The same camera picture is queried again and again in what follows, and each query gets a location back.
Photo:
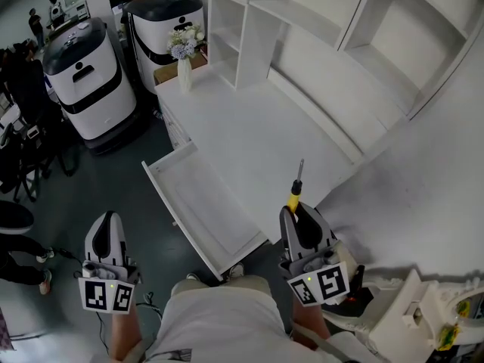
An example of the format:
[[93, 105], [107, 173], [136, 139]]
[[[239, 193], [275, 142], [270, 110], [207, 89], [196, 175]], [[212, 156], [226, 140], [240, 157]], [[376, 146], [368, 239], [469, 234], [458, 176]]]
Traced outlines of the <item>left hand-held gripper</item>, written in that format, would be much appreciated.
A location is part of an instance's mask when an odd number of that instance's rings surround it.
[[141, 272], [131, 259], [125, 266], [126, 239], [117, 213], [107, 211], [94, 222], [85, 237], [85, 257], [78, 278], [84, 310], [129, 313]]

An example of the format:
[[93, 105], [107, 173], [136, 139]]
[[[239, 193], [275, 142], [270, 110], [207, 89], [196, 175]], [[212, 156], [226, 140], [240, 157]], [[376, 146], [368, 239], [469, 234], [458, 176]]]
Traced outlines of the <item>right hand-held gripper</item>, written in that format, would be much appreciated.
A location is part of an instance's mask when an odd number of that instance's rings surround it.
[[355, 259], [315, 208], [299, 204], [296, 216], [288, 206], [279, 214], [289, 259], [280, 263], [284, 279], [304, 307], [338, 305], [350, 292]]

